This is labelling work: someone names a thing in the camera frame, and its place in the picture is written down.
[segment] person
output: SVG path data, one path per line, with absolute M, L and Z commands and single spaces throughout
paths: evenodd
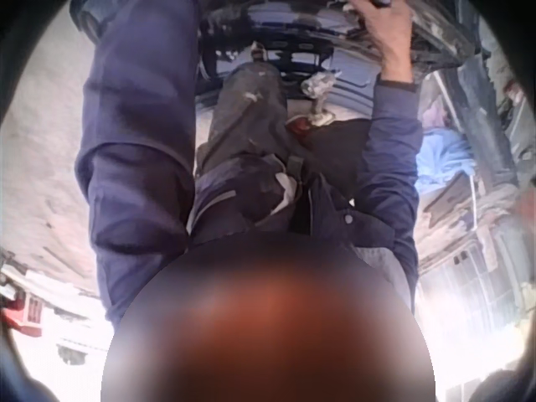
M 423 136 L 410 59 L 411 11 L 405 0 L 390 8 L 351 3 L 382 62 L 371 121 L 346 123 L 356 136 L 366 130 L 350 192 L 315 169 L 310 152 L 287 131 L 281 77 L 263 61 L 241 65 L 224 82 L 194 179 L 198 1 L 130 0 L 97 45 L 76 176 L 90 205 L 100 297 L 116 328 L 108 362 L 128 362 L 110 370 L 126 375 L 141 369 L 127 351 L 111 359 L 114 348 L 130 344 L 116 342 L 120 335 L 134 337 L 129 317 L 151 334 L 152 341 L 136 347 L 144 374 L 131 374 L 128 389 L 145 384 L 147 367 L 156 372 L 158 366 L 177 377 L 163 374 L 156 383 L 165 378 L 173 387 L 173 379 L 188 379 L 179 383 L 188 384 L 182 392 L 191 400 L 296 400 L 297 394 L 345 400 L 361 392 L 346 386 L 355 370 L 370 373 L 364 384 L 375 378 L 375 392 L 389 389 L 380 374 L 391 366 L 409 375 L 424 359 L 431 371 L 424 340 L 419 347 L 408 340 L 422 338 L 411 315 L 418 279 L 415 157 Z M 335 136 L 337 127 L 323 130 Z M 332 249 L 320 252 L 323 245 Z M 352 256 L 334 256 L 335 250 Z M 342 263 L 347 257 L 357 262 Z M 338 269 L 343 265 L 353 266 L 352 273 Z M 381 280 L 365 279 L 365 266 Z M 155 287 L 165 270 L 180 277 Z M 379 313 L 391 300 L 377 297 L 384 291 L 371 292 L 384 289 L 379 281 L 389 284 L 405 312 L 386 307 Z M 162 286 L 181 301 L 167 299 Z M 158 321 L 158 311 L 180 303 L 188 307 L 147 325 Z M 135 305 L 141 310 L 131 314 Z M 409 325 L 401 317 L 415 324 L 412 330 L 401 329 Z M 354 339 L 361 339 L 358 348 L 349 346 Z M 324 341 L 331 346 L 316 344 Z M 386 363 L 386 353 L 405 363 Z M 159 363 L 147 363 L 155 355 Z M 171 370 L 166 356 L 176 356 L 180 367 Z M 320 378 L 330 378 L 330 385 L 312 387 Z M 121 400 L 114 395 L 103 400 Z M 147 400 L 165 400 L 158 395 Z

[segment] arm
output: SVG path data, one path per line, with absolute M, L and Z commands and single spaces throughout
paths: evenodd
M 107 318 L 187 247 L 193 202 L 196 0 L 131 0 L 95 52 L 76 176 Z
M 419 195 L 416 156 L 422 144 L 410 61 L 411 19 L 404 0 L 375 8 L 369 0 L 352 0 L 383 56 L 381 79 L 374 89 L 368 141 L 359 167 L 356 207 L 394 230 L 394 255 L 402 265 L 412 297 L 419 259 L 413 240 Z

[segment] blue tarp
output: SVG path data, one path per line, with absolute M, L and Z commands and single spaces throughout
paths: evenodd
M 417 155 L 419 194 L 444 188 L 459 172 L 475 173 L 475 161 L 467 139 L 448 128 L 435 128 L 425 133 Z

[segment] raised arm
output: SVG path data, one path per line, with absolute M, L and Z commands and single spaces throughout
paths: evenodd
M 130 0 L 95 52 L 76 176 L 107 317 L 187 247 L 193 202 L 197 0 Z
M 369 0 L 351 0 L 383 56 L 374 90 L 368 142 L 359 167 L 356 207 L 394 230 L 394 255 L 402 265 L 412 296 L 419 259 L 413 230 L 419 204 L 415 190 L 416 156 L 422 143 L 410 60 L 411 17 L 405 0 L 375 8 Z

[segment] hand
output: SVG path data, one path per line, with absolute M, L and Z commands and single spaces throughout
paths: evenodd
M 382 55 L 382 80 L 413 82 L 411 70 L 411 9 L 405 0 L 376 8 L 370 0 L 349 0 L 360 13 Z

